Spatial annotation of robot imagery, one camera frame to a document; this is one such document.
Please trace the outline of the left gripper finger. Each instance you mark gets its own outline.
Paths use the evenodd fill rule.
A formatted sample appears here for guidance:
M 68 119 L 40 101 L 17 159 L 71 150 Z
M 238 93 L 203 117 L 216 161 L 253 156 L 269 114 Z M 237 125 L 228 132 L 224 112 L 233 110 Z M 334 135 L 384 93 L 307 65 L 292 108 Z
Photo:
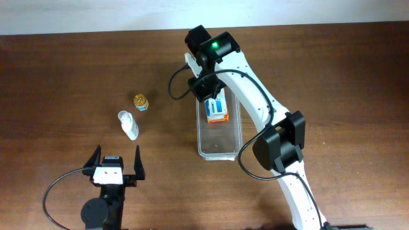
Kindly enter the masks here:
M 98 145 L 94 153 L 91 155 L 88 161 L 84 164 L 84 168 L 94 168 L 100 165 L 101 150 L 102 150 L 101 145 Z
M 135 149 L 134 171 L 135 171 L 136 180 L 145 180 L 146 175 L 145 175 L 143 163 L 141 160 L 141 153 L 140 153 L 139 145 L 137 145 Z

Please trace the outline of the white Panadol box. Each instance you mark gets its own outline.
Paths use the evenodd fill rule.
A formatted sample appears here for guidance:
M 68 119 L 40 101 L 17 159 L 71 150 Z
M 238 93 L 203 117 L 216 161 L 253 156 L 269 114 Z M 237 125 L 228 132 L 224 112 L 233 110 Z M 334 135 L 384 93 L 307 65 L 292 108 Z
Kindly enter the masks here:
M 225 116 L 228 113 L 226 98 L 218 96 L 216 99 L 207 99 L 204 103 L 206 115 L 210 118 Z

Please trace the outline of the orange medicine box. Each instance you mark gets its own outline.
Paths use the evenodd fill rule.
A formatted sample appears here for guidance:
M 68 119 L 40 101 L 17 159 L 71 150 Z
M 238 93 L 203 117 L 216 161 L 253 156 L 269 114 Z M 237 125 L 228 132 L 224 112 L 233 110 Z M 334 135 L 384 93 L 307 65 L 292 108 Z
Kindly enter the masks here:
M 206 113 L 208 123 L 215 123 L 221 121 L 229 121 L 229 112 L 225 111 L 222 114 L 213 114 L 211 112 Z

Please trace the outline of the small gold-lid jar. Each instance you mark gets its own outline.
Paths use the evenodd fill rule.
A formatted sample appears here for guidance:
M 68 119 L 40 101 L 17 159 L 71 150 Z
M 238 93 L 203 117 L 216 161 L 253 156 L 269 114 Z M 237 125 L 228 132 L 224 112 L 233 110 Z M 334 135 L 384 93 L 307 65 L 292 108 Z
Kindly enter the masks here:
M 134 97 L 133 103 L 139 111 L 145 111 L 148 109 L 149 106 L 147 98 L 142 94 L 136 95 Z

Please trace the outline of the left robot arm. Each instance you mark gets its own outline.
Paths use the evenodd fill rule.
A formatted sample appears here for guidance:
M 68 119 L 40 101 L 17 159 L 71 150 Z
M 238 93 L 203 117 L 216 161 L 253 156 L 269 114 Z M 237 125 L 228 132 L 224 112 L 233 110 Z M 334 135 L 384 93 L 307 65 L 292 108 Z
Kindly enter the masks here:
M 86 229 L 120 230 L 125 202 L 125 191 L 136 187 L 138 181 L 145 179 L 139 147 L 135 149 L 134 173 L 124 174 L 123 158 L 119 156 L 101 157 L 101 146 L 84 164 L 83 175 L 100 195 L 87 201 L 81 210 L 81 219 Z

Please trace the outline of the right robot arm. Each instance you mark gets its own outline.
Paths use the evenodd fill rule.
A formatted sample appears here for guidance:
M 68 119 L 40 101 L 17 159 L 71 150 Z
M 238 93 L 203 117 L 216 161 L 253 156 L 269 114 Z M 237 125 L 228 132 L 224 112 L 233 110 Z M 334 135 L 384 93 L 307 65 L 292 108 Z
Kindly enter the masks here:
M 203 26 L 185 37 L 186 62 L 194 73 L 189 91 L 203 102 L 228 87 L 250 115 L 257 134 L 238 152 L 252 146 L 259 164 L 279 182 L 296 229 L 327 229 L 329 224 L 314 199 L 305 175 L 302 150 L 305 118 L 290 112 L 262 84 L 233 36 L 211 36 Z

